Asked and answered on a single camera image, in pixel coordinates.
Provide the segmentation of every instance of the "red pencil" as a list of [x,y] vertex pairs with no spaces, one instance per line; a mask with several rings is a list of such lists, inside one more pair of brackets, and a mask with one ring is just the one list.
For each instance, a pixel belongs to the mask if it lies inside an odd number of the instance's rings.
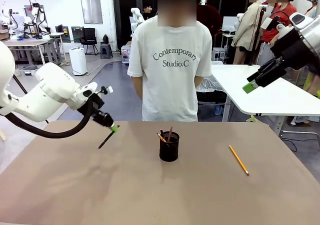
[[171,126],[171,128],[170,128],[170,132],[169,132],[169,136],[168,136],[168,143],[170,142],[171,134],[172,134],[172,126]]

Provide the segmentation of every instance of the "red shirt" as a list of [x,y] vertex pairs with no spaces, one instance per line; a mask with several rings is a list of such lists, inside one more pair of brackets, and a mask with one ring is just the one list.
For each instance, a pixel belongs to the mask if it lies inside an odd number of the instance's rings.
[[215,7],[207,5],[198,5],[196,7],[196,20],[205,25],[213,37],[222,27],[222,17]]
[[[276,11],[284,11],[288,16],[290,17],[293,13],[297,12],[297,9],[295,6],[293,6],[291,3],[289,3],[283,10],[280,10],[280,5],[276,6],[272,13],[275,13]],[[283,13],[283,12],[277,12],[276,14],[272,15],[270,18],[274,19],[275,16],[279,16],[279,22],[285,23],[286,26],[288,26],[291,22],[289,18]],[[263,30],[262,38],[261,40],[263,42],[269,43],[271,40],[279,33],[279,31],[274,28],[271,31]]]

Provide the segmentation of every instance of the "table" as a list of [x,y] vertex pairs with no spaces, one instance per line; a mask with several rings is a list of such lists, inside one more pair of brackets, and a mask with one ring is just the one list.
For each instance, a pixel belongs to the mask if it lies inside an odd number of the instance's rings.
[[61,47],[62,47],[62,52],[63,52],[63,58],[64,58],[64,61],[67,61],[67,57],[66,57],[66,52],[65,52],[65,48],[64,48],[64,43],[62,41],[62,35],[64,35],[65,33],[64,32],[52,32],[50,34],[50,37],[54,39],[54,42],[55,42],[55,46],[57,48],[57,53],[58,55],[60,55],[60,50],[58,49],[59,46],[58,46],[58,43],[57,41],[55,40],[56,37],[59,37],[60,38],[60,43],[61,43]]
[[[19,49],[11,49],[12,51],[16,50],[25,50],[25,51],[30,51],[30,50],[38,50],[41,56],[42,64],[46,64],[44,54],[42,53],[40,45],[44,45],[48,43],[47,39],[35,39],[35,38],[29,38],[29,39],[24,39],[24,40],[7,40],[3,41],[4,45],[7,47],[22,47]],[[32,58],[29,52],[26,52],[26,56],[28,58],[28,62],[30,65],[33,64]]]
[[[76,121],[51,122],[62,132]],[[76,136],[37,137],[0,175],[0,222],[29,225],[318,225],[320,186],[265,124],[91,121]],[[180,135],[159,159],[156,131]],[[232,145],[250,176],[246,176]]]
[[223,122],[228,121],[231,100],[244,114],[276,116],[271,128],[277,135],[280,134],[285,116],[320,116],[320,100],[283,78],[246,94],[243,86],[248,84],[247,78],[259,67],[212,65],[214,78],[227,94]]

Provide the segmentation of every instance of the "t-shirt sleeve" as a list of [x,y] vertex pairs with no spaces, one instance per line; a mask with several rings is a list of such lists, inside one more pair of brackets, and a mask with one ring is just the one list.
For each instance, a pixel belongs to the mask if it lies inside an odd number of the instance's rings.
[[195,75],[198,77],[208,77],[212,75],[211,71],[211,56],[212,56],[212,38],[209,34],[209,41],[206,43],[206,45],[203,47],[203,54],[200,58],[200,62],[198,65],[198,68],[196,70]]
[[127,74],[131,77],[142,77],[142,46],[138,38],[133,35],[130,49],[130,62]]

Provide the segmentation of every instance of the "floor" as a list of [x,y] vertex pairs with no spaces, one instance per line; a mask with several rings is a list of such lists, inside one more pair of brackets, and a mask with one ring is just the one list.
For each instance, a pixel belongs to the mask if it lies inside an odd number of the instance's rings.
[[[127,75],[128,66],[121,62],[112,62],[103,67],[103,69],[93,78],[99,86],[112,86],[114,93],[106,95],[103,100],[105,105],[102,110],[111,114],[115,121],[141,121],[142,120],[142,102],[136,95],[131,79]],[[67,109],[59,118],[59,120],[80,120],[83,116],[77,111]],[[244,122],[250,118],[249,115],[241,113],[237,107],[231,105],[230,107],[230,121]],[[213,105],[199,106],[199,121],[200,122],[221,122],[222,117],[215,116]],[[268,117],[260,117],[260,121],[269,124]],[[318,132],[320,134],[320,124],[311,122],[311,127],[290,127],[285,125],[284,129],[287,131],[301,131],[301,132]],[[283,137],[307,140],[314,139],[312,135],[292,135],[286,134]],[[297,152],[294,154],[300,161],[310,170],[314,177],[320,182],[320,149],[316,140],[308,141],[293,141],[297,147]],[[285,141],[290,149],[294,150],[293,145]]]
[[[97,55],[86,55],[86,64],[88,69],[88,75],[85,76],[73,76],[75,81],[80,85],[86,85],[99,73],[99,71],[104,67],[105,64],[112,61],[120,61],[121,56],[119,53],[113,53],[113,58],[111,59],[100,59],[100,56]],[[71,66],[62,66],[62,68],[72,74]],[[25,87],[27,91],[30,91],[36,84],[39,82],[34,76],[18,76],[19,81]],[[7,90],[16,96],[23,96],[24,93],[17,85],[17,83],[12,79],[7,87]],[[60,115],[66,110],[68,106],[63,105],[56,113],[51,116],[48,121],[56,121]],[[36,126],[38,128],[44,128],[46,122],[33,122],[19,114],[16,114],[23,121],[28,122],[29,124]],[[3,142],[0,139],[0,173],[6,169],[6,167],[16,158],[16,156],[35,138],[35,135],[22,130],[11,122],[9,122],[5,117],[0,116],[0,130],[4,132],[7,137],[7,141]]]

